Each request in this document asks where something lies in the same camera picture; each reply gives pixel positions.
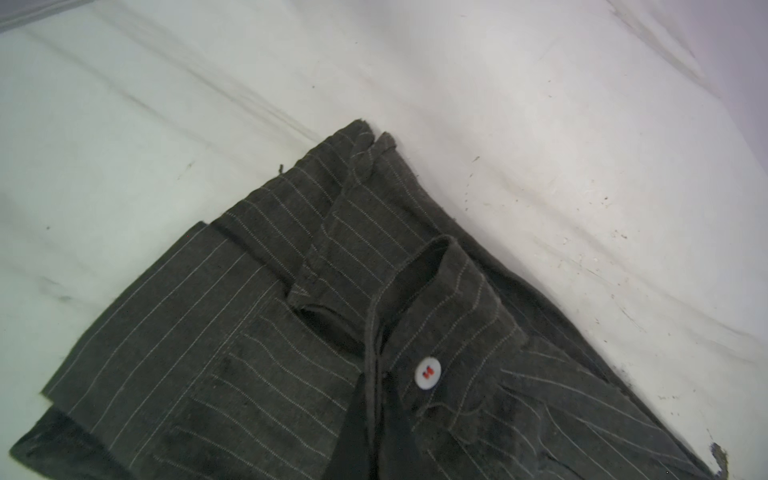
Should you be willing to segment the dark grey pinstriped shirt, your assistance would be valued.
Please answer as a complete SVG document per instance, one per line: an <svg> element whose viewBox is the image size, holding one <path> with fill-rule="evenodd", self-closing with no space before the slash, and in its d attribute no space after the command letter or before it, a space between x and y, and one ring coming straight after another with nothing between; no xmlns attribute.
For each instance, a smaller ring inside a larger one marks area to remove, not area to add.
<svg viewBox="0 0 768 480"><path fill-rule="evenodd" d="M51 479L712 479L356 120L191 227L10 449Z"/></svg>

